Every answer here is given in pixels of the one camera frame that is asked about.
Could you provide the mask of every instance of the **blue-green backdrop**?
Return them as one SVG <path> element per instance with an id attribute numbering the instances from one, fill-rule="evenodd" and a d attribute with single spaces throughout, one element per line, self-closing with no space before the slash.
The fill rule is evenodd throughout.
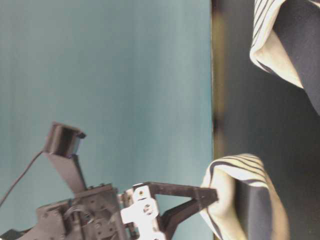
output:
<path id="1" fill-rule="evenodd" d="M 87 133 L 88 185 L 200 185 L 212 159 L 210 52 L 210 0 L 2 0 L 0 194 L 54 120 Z M 71 196 L 41 156 L 0 209 L 0 232 Z M 174 237 L 200 238 L 211 232 L 199 215 Z"/>

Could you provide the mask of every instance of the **screw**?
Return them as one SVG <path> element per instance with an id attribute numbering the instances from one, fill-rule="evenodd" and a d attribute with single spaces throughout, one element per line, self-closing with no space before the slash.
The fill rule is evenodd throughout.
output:
<path id="1" fill-rule="evenodd" d="M 150 204 L 146 204 L 146 205 L 144 206 L 143 212 L 144 212 L 145 214 L 147 214 L 147 215 L 151 215 L 151 214 L 152 214 L 153 210 L 152 210 Z"/>

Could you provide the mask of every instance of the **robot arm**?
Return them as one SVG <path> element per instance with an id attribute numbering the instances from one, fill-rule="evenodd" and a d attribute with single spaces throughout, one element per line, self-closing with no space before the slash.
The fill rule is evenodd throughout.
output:
<path id="1" fill-rule="evenodd" d="M 3 240 L 171 240 L 177 226 L 218 200 L 215 189 L 157 182 L 136 184 L 122 194 L 111 184 L 86 187 L 76 155 L 77 128 L 54 122 L 43 153 L 74 193 L 74 198 L 39 207 L 37 224 L 10 230 Z M 156 195 L 191 200 L 160 215 Z"/>

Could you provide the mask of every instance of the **black cable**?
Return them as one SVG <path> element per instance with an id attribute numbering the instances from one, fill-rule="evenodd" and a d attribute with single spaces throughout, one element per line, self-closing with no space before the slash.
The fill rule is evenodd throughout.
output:
<path id="1" fill-rule="evenodd" d="M 26 166 L 25 170 L 23 171 L 23 173 L 21 173 L 21 175 L 13 182 L 13 184 L 11 185 L 11 187 L 9 188 L 9 190 L 5 193 L 5 195 L 1 198 L 0 200 L 0 208 L 2 206 L 2 204 L 4 204 L 5 200 L 7 199 L 7 197 L 9 196 L 9 194 L 11 193 L 11 191 L 14 189 L 14 187 L 17 185 L 17 183 L 23 178 L 23 176 L 28 172 L 29 168 L 32 166 L 32 164 L 36 161 L 36 159 L 42 154 L 42 151 L 37 153 L 37 155 L 34 156 L 34 158 L 31 160 L 31 162 L 28 164 L 28 166 Z"/>

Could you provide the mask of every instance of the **striped shirt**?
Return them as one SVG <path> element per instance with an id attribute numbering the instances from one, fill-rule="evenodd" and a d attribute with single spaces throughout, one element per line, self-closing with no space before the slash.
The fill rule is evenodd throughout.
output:
<path id="1" fill-rule="evenodd" d="M 258 157 L 214 160 L 201 186 L 217 190 L 218 201 L 200 214 L 220 240 L 290 239 L 285 209 Z"/>
<path id="2" fill-rule="evenodd" d="M 320 114 L 320 0 L 255 0 L 250 59 L 303 88 Z"/>

